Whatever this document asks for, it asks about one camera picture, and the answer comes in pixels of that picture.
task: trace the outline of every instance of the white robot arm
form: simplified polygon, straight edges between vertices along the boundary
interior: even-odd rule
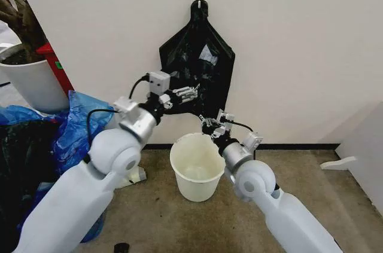
[[[121,97],[114,106],[122,117],[120,129],[96,135],[89,156],[67,170],[26,219],[14,253],[69,253],[107,208],[114,189],[138,165],[142,148],[161,116],[173,103],[196,97],[194,88],[169,92],[170,76],[148,75],[150,95],[146,103]],[[210,134],[226,161],[226,175],[235,193],[254,201],[282,247],[291,253],[342,252],[330,233],[293,195],[278,188],[271,168],[253,160],[262,140],[249,133],[243,145],[230,137],[233,116],[220,113],[204,120],[202,131]]]
[[[253,201],[266,217],[266,225],[286,252],[342,252],[331,234],[307,210],[298,198],[285,193],[276,184],[272,169],[254,160],[254,151],[262,141],[251,128],[233,121],[234,116],[220,112],[216,120],[202,119],[202,131],[209,134],[225,159],[225,175],[236,195],[245,202]],[[233,124],[251,131],[240,144],[230,137]]]

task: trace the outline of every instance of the black plastic bag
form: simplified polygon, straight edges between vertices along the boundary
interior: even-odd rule
[[[162,71],[170,88],[198,87],[197,99],[174,105],[167,114],[189,112],[215,118],[224,109],[235,53],[208,21],[208,3],[195,0],[186,26],[160,47]]]
[[[59,177],[50,149],[58,127],[44,120],[0,126],[1,252],[17,246],[17,226],[29,213],[39,184]]]

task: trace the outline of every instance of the soil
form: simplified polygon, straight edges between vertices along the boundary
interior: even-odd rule
[[[0,60],[0,63],[5,65],[25,65],[28,62],[26,61],[26,52],[25,50],[20,50],[4,60]]]

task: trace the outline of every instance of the red object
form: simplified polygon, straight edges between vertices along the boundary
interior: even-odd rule
[[[73,90],[73,86],[71,82],[69,81],[69,78],[66,76],[66,73],[64,69],[62,68],[59,59],[57,58],[56,54],[54,53],[50,43],[46,43],[42,47],[38,48],[36,50],[36,53],[42,54],[45,56],[45,59],[48,61],[54,75],[56,76],[57,80],[59,81],[63,91],[68,96],[68,91]]]

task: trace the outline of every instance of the potted plant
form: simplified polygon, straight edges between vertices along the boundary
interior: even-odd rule
[[[68,98],[48,62],[36,52],[47,39],[27,0],[0,0],[0,20],[21,40],[0,53],[0,71],[38,111],[51,114],[68,108]]]

